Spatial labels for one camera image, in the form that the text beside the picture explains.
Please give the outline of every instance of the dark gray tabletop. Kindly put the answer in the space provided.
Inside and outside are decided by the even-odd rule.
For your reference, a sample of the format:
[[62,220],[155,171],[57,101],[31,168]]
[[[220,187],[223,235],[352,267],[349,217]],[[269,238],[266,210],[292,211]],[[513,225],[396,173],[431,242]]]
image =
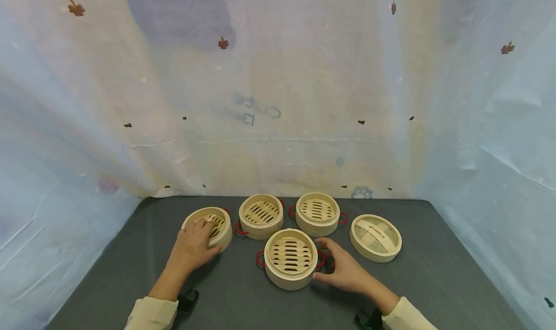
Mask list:
[[[172,197],[146,199],[47,329],[121,330],[137,298],[149,293],[165,266],[184,218],[206,206],[227,208],[232,223],[244,197]],[[283,198],[285,208],[296,198]],[[330,238],[399,295],[406,296],[441,330],[523,330],[517,316],[461,242],[425,201],[337,199],[349,223]],[[348,235],[360,214],[377,214],[401,232],[403,247],[387,264],[356,252]],[[296,227],[288,216],[284,227]],[[196,271],[184,290],[200,293],[189,318],[173,329],[188,330],[351,330],[359,308],[370,302],[355,294],[312,282],[305,289],[278,289],[255,262],[265,241],[234,234],[230,246]]]

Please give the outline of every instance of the bamboo steamer lid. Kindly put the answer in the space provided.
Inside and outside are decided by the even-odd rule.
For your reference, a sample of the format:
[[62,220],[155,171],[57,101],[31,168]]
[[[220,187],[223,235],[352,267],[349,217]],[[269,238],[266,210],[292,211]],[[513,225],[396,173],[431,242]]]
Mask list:
[[205,207],[198,209],[185,218],[181,228],[187,228],[199,219],[215,221],[216,226],[210,232],[208,247],[220,246],[220,253],[226,249],[232,239],[232,226],[227,209],[220,207]]
[[373,214],[355,218],[349,232],[352,245],[374,262],[389,262],[402,249],[402,236],[390,221]]
[[[290,210],[290,217],[295,217],[295,222],[301,230],[311,236],[328,236],[338,227],[348,221],[345,213],[340,213],[340,206],[336,200],[321,192],[309,192],[301,196],[295,205],[296,214]],[[345,216],[345,220],[338,223],[340,215]]]
[[235,231],[252,239],[268,239],[284,224],[282,201],[272,195],[259,194],[246,199],[239,210],[240,222]]
[[[259,256],[264,253],[264,264]],[[318,263],[319,254],[322,262]],[[284,290],[298,290],[311,282],[315,269],[324,264],[324,256],[304,232],[284,229],[272,235],[264,250],[257,254],[257,263],[264,267],[268,278]]]

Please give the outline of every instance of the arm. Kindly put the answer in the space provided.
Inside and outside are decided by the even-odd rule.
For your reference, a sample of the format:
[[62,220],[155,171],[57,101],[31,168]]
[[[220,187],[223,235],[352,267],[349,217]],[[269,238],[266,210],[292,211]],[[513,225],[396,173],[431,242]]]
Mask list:
[[220,252],[208,249],[213,221],[201,219],[180,230],[166,267],[149,295],[135,301],[125,330],[169,330],[177,311],[177,296],[187,277]]
[[334,272],[324,275],[317,272],[313,279],[349,292],[365,295],[380,309],[383,321],[390,330],[436,330],[431,323],[405,298],[399,298],[372,275],[369,275],[355,259],[329,238],[318,238],[321,249],[327,249],[325,257],[334,258]]

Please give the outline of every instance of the sheer curtain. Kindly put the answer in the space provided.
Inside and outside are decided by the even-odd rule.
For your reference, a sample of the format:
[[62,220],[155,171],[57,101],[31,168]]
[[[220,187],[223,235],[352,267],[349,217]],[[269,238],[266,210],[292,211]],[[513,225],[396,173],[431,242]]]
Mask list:
[[140,198],[318,190],[431,201],[552,329],[555,8],[0,0],[0,317],[42,329]]

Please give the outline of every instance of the sleeve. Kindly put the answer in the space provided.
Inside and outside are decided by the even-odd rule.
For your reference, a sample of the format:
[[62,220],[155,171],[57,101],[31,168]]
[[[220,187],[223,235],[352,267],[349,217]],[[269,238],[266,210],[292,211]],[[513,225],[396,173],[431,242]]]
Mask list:
[[391,314],[383,316],[388,330],[437,330],[405,297],[402,297]]
[[125,330],[169,330],[176,318],[178,301],[145,297],[135,301]]

